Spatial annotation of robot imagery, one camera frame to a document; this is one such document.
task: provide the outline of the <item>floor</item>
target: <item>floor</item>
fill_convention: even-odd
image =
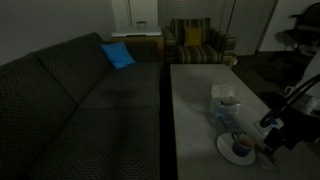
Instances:
[[[232,71],[270,108],[286,86],[294,86],[302,77],[308,60],[284,59],[279,57],[238,57]],[[161,76],[160,84],[160,147],[161,179],[177,179],[175,136],[171,101],[170,74]]]

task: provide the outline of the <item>sofa armrest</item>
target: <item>sofa armrest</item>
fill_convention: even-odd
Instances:
[[[177,41],[169,27],[163,29],[164,36],[164,66],[168,67],[175,62]]]
[[[128,52],[136,62],[158,62],[158,45],[153,41],[125,42]]]
[[[222,59],[224,56],[234,55],[236,42],[237,38],[228,33],[217,29],[210,30],[210,45],[222,54]]]

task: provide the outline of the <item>dark gray sofa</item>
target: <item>dark gray sofa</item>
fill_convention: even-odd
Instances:
[[[0,67],[0,179],[159,179],[156,43],[115,70],[91,33]]]

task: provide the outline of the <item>yellow pillow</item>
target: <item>yellow pillow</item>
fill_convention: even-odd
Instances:
[[[202,28],[184,27],[184,46],[201,46]]]

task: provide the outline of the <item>blue pillow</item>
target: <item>blue pillow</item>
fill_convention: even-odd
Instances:
[[[116,69],[121,69],[130,64],[136,63],[129,54],[124,42],[102,44],[101,47]]]

